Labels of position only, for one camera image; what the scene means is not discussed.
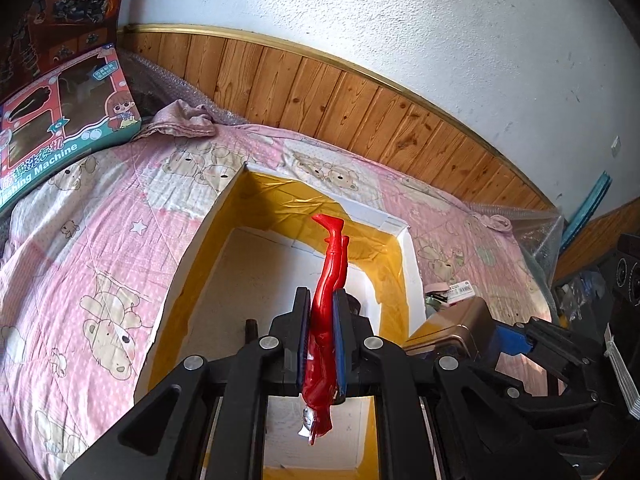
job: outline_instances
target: washing machine toy box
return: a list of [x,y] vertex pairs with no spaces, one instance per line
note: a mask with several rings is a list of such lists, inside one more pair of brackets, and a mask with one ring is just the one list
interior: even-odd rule
[[141,124],[110,44],[47,73],[1,111],[0,215],[47,179],[60,190],[76,189],[75,173],[93,171],[89,164],[56,174],[90,153],[127,142]]

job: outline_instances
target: pink blanket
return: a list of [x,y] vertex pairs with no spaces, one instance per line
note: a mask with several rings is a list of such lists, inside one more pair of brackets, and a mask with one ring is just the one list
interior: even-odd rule
[[247,161],[403,218],[424,285],[470,280],[497,319],[549,318],[500,219],[318,140],[212,124],[177,102],[138,140],[63,170],[13,212],[0,261],[0,416],[44,478],[132,406],[177,265]]

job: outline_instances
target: textured wall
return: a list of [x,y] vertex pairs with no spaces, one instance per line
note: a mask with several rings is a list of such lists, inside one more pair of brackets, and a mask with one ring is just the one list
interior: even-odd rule
[[125,0],[126,23],[250,30],[365,66],[466,123],[566,214],[603,170],[599,214],[640,194],[640,49],[607,0]]

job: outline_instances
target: cardboard box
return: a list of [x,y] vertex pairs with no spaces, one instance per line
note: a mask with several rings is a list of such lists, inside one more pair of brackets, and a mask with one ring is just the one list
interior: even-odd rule
[[[13,95],[0,111],[0,215],[62,168],[127,142],[141,124],[112,45],[62,64]],[[73,190],[79,173],[94,169],[72,168],[51,183]]]
[[[235,354],[245,319],[257,319],[265,335],[273,317],[291,310],[298,286],[314,293],[326,249],[326,232],[310,218],[317,212],[345,219],[343,232],[351,237],[345,288],[374,332],[402,344],[410,320],[424,322],[422,283],[403,221],[265,171],[250,166],[236,174],[180,261],[137,399],[189,355]],[[356,478],[377,469],[370,399],[332,407],[334,429],[313,447],[298,435],[303,407],[302,398],[270,398],[265,478]]]

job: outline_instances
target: bed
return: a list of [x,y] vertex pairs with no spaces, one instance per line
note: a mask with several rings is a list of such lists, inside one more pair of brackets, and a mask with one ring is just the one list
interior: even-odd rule
[[[245,163],[403,219],[424,285],[470,280],[496,319],[550,320],[505,218],[316,139],[218,124],[177,100],[133,142],[76,162],[12,213],[0,260],[0,416],[43,478],[59,478],[133,405],[177,266]],[[545,393],[546,377],[524,358],[500,366]]]

